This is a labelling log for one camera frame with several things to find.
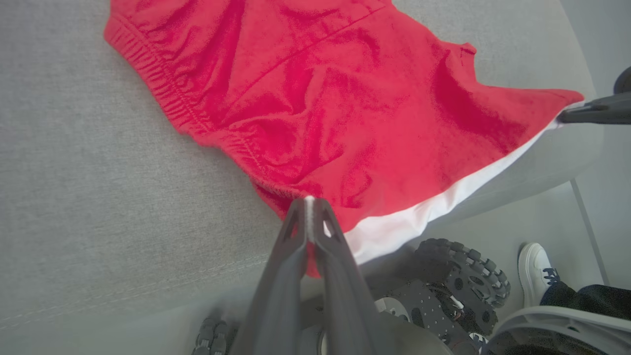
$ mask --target gray couch cushion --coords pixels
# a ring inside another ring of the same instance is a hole
[[[396,4],[442,39],[475,45],[483,83],[593,96],[557,1]],[[174,131],[102,39],[108,13],[105,1],[79,0],[0,12],[3,353],[253,284],[280,226],[221,152]],[[464,215],[570,179],[599,135],[546,134]]]

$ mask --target white sneaker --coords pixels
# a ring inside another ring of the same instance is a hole
[[[529,243],[519,252],[519,280],[524,289],[524,308],[539,306],[548,288],[560,281],[552,268],[545,249],[539,243]]]

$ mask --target gray floor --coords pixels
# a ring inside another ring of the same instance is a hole
[[[596,93],[611,95],[618,75],[631,66],[630,0],[562,0],[592,76]],[[631,289],[631,126],[604,128],[601,157],[576,178],[611,286]]]
[[[513,285],[500,321],[520,309],[523,293],[517,275],[522,243],[537,242],[570,287],[579,289],[603,280],[570,183],[485,214],[427,231],[423,238],[459,241],[504,270]]]

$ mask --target red cloth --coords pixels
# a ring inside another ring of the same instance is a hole
[[[583,99],[478,83],[473,46],[388,0],[112,0],[105,38],[281,218],[313,195],[345,232],[443,193]]]

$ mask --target white fabric trim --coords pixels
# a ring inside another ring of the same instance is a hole
[[[566,109],[580,107],[584,103],[582,101],[569,105],[561,112]],[[448,214],[458,203],[464,201],[477,189],[513,164],[526,150],[532,147],[544,131],[557,129],[561,126],[562,124],[554,119],[546,129],[539,132],[526,144],[515,149],[504,158],[487,165],[469,176],[465,176],[439,195],[406,210],[380,217],[362,219],[355,228],[345,233],[346,241],[355,256],[355,260],[358,264],[362,264],[396,251],[405,242],[419,236],[430,221]]]

